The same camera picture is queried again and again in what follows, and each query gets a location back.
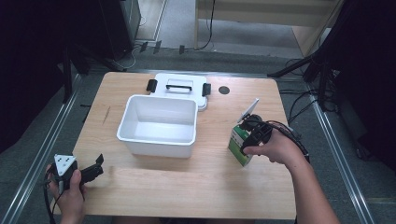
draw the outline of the hand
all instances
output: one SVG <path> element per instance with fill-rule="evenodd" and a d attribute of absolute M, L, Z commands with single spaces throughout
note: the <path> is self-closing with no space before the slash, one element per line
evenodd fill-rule
<path fill-rule="evenodd" d="M 59 198 L 57 204 L 62 212 L 61 223 L 82 223 L 82 219 L 85 216 L 84 198 L 85 186 L 80 186 L 81 171 L 75 170 L 70 179 L 70 189 L 65 190 L 62 196 Z M 57 199 L 59 197 L 58 186 L 55 182 L 49 183 L 49 190 L 53 197 Z"/>
<path fill-rule="evenodd" d="M 296 162 L 305 161 L 301 150 L 276 129 L 273 129 L 271 138 L 266 144 L 258 147 L 246 147 L 244 153 L 267 156 L 270 162 L 285 164 L 288 169 Z"/>

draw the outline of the white lid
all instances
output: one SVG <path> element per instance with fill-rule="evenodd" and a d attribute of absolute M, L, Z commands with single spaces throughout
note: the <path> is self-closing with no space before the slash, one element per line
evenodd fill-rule
<path fill-rule="evenodd" d="M 193 99 L 199 111 L 206 109 L 207 98 L 202 96 L 206 77 L 159 73 L 155 79 L 158 81 L 157 87 L 150 95 Z"/>

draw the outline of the black latch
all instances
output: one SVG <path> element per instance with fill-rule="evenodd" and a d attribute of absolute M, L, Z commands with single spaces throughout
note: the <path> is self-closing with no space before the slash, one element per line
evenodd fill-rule
<path fill-rule="evenodd" d="M 210 95 L 212 85 L 210 83 L 204 83 L 202 86 L 202 96 Z"/>
<path fill-rule="evenodd" d="M 157 79 L 150 79 L 148 81 L 148 86 L 146 87 L 146 91 L 151 91 L 151 92 L 155 92 L 155 89 L 157 89 Z"/>

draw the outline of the green box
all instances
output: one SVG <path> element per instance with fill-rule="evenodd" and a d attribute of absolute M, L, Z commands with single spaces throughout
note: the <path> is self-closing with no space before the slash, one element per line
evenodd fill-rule
<path fill-rule="evenodd" d="M 236 125 L 231 131 L 230 143 L 228 144 L 228 149 L 231 150 L 242 166 L 246 166 L 253 157 L 253 155 L 245 155 L 241 152 L 241 146 L 248 137 L 249 133 Z"/>

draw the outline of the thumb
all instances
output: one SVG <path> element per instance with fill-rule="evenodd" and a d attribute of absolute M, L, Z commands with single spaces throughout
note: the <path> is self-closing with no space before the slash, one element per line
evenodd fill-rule
<path fill-rule="evenodd" d="M 263 149 L 262 149 L 262 146 L 261 147 L 245 147 L 244 153 L 250 154 L 250 155 L 262 155 Z"/>
<path fill-rule="evenodd" d="M 72 178 L 70 179 L 70 189 L 79 191 L 79 182 L 81 182 L 81 171 L 77 169 L 73 172 Z"/>

